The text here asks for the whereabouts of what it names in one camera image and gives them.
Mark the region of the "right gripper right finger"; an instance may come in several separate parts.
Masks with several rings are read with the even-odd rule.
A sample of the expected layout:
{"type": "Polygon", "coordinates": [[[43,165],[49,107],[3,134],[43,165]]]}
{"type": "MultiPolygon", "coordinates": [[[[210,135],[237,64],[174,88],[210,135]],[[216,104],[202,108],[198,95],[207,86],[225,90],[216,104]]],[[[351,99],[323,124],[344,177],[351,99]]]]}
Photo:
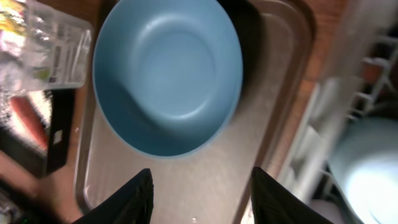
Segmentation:
{"type": "Polygon", "coordinates": [[[329,224],[260,167],[252,169],[250,182],[255,224],[329,224]]]}

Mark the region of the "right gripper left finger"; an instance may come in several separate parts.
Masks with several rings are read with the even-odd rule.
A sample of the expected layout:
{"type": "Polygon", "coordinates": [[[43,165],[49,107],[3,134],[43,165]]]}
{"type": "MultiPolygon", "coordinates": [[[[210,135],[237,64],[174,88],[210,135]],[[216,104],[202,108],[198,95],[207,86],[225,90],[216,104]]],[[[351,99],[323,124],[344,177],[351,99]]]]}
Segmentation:
{"type": "Polygon", "coordinates": [[[73,224],[149,224],[154,208],[150,169],[142,169],[112,196],[73,224]]]}

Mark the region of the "dark blue plate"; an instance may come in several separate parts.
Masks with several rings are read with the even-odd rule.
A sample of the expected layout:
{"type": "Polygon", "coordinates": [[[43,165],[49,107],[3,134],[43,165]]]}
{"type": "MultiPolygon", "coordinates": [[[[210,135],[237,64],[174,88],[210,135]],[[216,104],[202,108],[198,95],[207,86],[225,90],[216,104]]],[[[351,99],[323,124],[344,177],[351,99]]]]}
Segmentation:
{"type": "Polygon", "coordinates": [[[218,1],[121,0],[100,29],[92,72],[97,104],[125,143],[179,157],[229,123],[243,56],[218,1]]]}

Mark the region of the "light blue rice bowl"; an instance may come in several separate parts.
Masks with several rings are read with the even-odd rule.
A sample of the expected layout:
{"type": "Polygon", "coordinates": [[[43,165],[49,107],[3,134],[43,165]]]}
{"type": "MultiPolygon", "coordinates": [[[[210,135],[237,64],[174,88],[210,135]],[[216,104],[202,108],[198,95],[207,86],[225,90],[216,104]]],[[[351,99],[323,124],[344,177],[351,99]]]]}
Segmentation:
{"type": "Polygon", "coordinates": [[[397,224],[397,121],[364,118],[349,124],[329,166],[363,223],[397,224]]]}

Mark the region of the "green yellow snack wrapper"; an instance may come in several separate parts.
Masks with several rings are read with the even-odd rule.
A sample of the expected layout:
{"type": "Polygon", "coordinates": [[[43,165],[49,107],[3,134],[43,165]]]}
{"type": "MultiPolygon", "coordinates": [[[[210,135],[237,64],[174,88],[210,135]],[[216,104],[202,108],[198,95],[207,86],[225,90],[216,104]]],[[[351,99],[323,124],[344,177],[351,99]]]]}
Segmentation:
{"type": "Polygon", "coordinates": [[[26,12],[25,1],[1,0],[1,30],[26,35],[26,12]]]}

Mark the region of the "orange carrot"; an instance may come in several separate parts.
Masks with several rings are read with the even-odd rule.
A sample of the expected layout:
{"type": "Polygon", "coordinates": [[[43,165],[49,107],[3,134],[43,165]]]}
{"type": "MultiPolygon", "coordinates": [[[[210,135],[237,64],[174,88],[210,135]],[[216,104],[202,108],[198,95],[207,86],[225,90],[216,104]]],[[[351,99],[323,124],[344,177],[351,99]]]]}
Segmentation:
{"type": "Polygon", "coordinates": [[[28,132],[33,136],[34,141],[42,150],[46,151],[48,149],[48,136],[30,100],[25,96],[13,96],[10,99],[10,104],[28,132]]]}

